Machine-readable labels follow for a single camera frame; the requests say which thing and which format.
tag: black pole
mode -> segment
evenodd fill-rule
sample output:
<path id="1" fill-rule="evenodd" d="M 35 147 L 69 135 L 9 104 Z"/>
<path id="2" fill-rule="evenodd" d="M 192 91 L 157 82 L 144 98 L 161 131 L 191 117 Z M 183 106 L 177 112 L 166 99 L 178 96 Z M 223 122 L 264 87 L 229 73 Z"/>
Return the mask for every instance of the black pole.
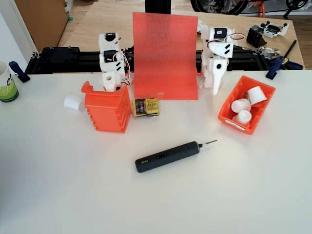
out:
<path id="1" fill-rule="evenodd" d="M 170 14 L 171 0 L 145 0 L 145 12 Z"/>

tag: orange storage bin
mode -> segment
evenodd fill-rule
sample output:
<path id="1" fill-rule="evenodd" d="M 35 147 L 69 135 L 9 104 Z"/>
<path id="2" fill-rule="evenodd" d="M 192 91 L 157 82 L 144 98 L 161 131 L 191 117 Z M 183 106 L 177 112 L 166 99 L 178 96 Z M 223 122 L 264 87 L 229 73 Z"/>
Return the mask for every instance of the orange storage bin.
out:
<path id="1" fill-rule="evenodd" d="M 96 130 L 125 132 L 132 111 L 126 85 L 116 92 L 94 91 L 86 81 L 81 91 L 86 94 L 84 106 Z"/>
<path id="2" fill-rule="evenodd" d="M 252 119 L 248 127 L 243 126 L 235 121 L 232 118 L 237 115 L 237 113 L 233 112 L 231 109 L 231 104 L 233 101 L 238 100 L 240 98 L 244 98 L 246 92 L 251 88 L 256 86 L 260 86 L 264 95 L 266 96 L 267 100 L 257 103 L 256 105 L 252 106 L 250 113 L 252 114 Z M 269 86 L 267 84 L 261 83 L 257 80 L 251 79 L 246 76 L 242 76 L 228 98 L 226 99 L 225 103 L 223 104 L 218 119 L 221 120 L 223 123 L 243 132 L 246 134 L 253 134 L 255 128 L 257 127 L 267 105 L 269 104 L 273 93 L 275 92 L 275 88 Z"/>

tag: electric screwdriver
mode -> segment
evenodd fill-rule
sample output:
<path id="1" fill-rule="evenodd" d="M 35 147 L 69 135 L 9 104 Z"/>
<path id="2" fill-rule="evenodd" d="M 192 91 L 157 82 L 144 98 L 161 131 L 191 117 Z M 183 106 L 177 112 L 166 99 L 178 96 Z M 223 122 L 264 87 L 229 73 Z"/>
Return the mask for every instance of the electric screwdriver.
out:
<path id="1" fill-rule="evenodd" d="M 203 144 L 198 144 L 196 141 L 192 141 L 190 143 L 179 145 L 169 150 L 165 150 L 153 155 L 149 155 L 147 157 L 137 159 L 136 160 L 137 172 L 142 173 L 154 169 L 156 167 L 160 167 L 168 163 L 196 155 L 199 153 L 199 149 L 203 147 L 203 145 L 208 145 L 215 141 L 217 140 L 213 140 Z"/>

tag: white plastic cup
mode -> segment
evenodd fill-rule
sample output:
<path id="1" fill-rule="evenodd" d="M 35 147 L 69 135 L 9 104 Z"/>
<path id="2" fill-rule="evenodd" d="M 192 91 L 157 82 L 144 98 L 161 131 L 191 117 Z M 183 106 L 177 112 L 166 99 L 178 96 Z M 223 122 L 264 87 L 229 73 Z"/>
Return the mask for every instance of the white plastic cup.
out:
<path id="1" fill-rule="evenodd" d="M 247 126 L 252 119 L 252 114 L 249 111 L 242 110 L 236 116 L 233 117 L 233 121 Z"/>
<path id="2" fill-rule="evenodd" d="M 251 105 L 255 105 L 256 103 L 267 100 L 267 97 L 264 95 L 260 86 L 256 86 L 248 90 L 247 94 Z"/>
<path id="3" fill-rule="evenodd" d="M 245 98 L 236 100 L 232 102 L 231 104 L 231 109 L 235 113 L 239 113 L 240 111 L 243 111 L 243 110 L 250 111 L 251 108 L 252 108 L 252 105 L 250 104 L 249 100 Z"/>
<path id="4" fill-rule="evenodd" d="M 76 111 L 83 111 L 83 99 L 73 94 L 69 94 L 64 100 L 64 107 Z"/>

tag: green mug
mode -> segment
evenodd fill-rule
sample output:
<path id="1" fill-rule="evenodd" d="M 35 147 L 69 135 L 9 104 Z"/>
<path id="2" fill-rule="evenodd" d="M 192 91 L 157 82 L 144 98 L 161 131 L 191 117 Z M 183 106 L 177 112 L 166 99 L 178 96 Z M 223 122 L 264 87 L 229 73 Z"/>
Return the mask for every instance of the green mug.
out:
<path id="1" fill-rule="evenodd" d="M 0 60 L 0 101 L 11 102 L 19 96 L 8 65 Z"/>

